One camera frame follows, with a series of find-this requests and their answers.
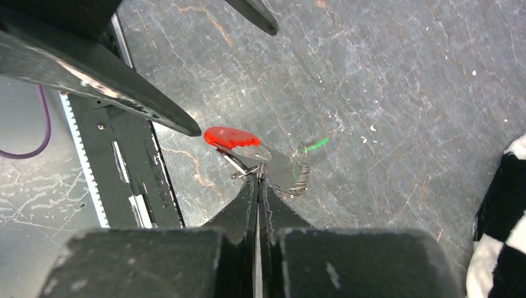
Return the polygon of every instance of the serrated edge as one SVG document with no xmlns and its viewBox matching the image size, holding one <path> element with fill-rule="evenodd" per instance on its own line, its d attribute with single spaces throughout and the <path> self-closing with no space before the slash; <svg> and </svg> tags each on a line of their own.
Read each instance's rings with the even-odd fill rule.
<svg viewBox="0 0 526 298">
<path fill-rule="evenodd" d="M 81 162 L 82 171 L 84 172 L 84 177 L 86 178 L 87 188 L 89 194 L 91 195 L 91 200 L 93 201 L 93 206 L 95 207 L 95 212 L 97 213 L 97 218 L 99 219 L 100 227 L 109 228 L 110 224 L 108 223 L 104 207 L 102 206 L 99 188 L 97 187 L 95 176 L 93 175 L 91 167 L 89 166 L 89 160 L 87 159 L 86 151 L 84 150 L 84 145 L 82 144 L 81 134 L 79 127 L 77 126 L 71 104 L 69 103 L 69 98 L 67 95 L 62 95 L 61 93 L 59 93 L 59 96 L 60 102 L 62 103 L 62 108 L 66 114 L 66 119 L 68 120 L 69 130 L 73 136 L 73 143 L 75 144 L 75 149 L 77 150 L 77 154 Z"/>
</svg>

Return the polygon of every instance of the coil spring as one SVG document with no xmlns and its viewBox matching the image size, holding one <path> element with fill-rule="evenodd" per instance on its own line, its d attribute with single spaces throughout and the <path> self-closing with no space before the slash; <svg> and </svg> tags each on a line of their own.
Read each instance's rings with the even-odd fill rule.
<svg viewBox="0 0 526 298">
<path fill-rule="evenodd" d="M 307 190 L 307 182 L 309 180 L 309 174 L 311 173 L 311 169 L 306 163 L 300 164 L 300 172 L 298 173 L 298 177 L 296 178 L 296 182 L 294 182 L 294 186 L 292 188 L 277 188 L 276 191 L 279 196 L 284 198 L 292 198 L 296 196 L 300 196 L 303 194 L 304 191 Z"/>
</svg>

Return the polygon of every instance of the red handle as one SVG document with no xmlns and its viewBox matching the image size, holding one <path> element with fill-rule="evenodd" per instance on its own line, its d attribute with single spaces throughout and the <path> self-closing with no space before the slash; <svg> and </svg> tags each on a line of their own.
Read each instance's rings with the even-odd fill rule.
<svg viewBox="0 0 526 298">
<path fill-rule="evenodd" d="M 210 127 L 205 132 L 204 138 L 205 141 L 212 146 L 217 147 L 217 145 L 221 145 L 229 150 L 232 150 L 236 146 L 259 146 L 260 143 L 259 139 L 249 132 L 222 126 Z"/>
</svg>

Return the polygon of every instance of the black and white checkered cloth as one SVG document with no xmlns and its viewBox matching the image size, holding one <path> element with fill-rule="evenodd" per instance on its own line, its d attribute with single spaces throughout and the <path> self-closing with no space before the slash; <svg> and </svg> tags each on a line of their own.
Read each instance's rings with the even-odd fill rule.
<svg viewBox="0 0 526 298">
<path fill-rule="evenodd" d="M 473 222 L 468 298 L 526 298 L 526 135 L 504 152 Z"/>
</svg>

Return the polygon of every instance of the scratched surface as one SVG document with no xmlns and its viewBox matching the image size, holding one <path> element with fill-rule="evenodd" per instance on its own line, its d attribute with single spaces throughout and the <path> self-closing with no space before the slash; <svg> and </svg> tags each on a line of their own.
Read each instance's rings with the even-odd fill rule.
<svg viewBox="0 0 526 298">
<path fill-rule="evenodd" d="M 42 141 L 35 86 L 0 77 L 0 148 L 29 152 Z M 74 231 L 99 225 L 56 92 L 47 92 L 48 148 L 25 161 L 0 158 L 0 298 L 36 297 Z"/>
<path fill-rule="evenodd" d="M 266 0 L 280 32 L 223 1 L 127 0 L 138 72 L 202 128 L 250 131 L 291 155 L 330 136 L 291 205 L 316 227 L 431 233 L 463 283 L 471 219 L 524 133 L 523 1 Z M 189 225 L 237 193 L 201 138 L 159 129 Z"/>
</svg>

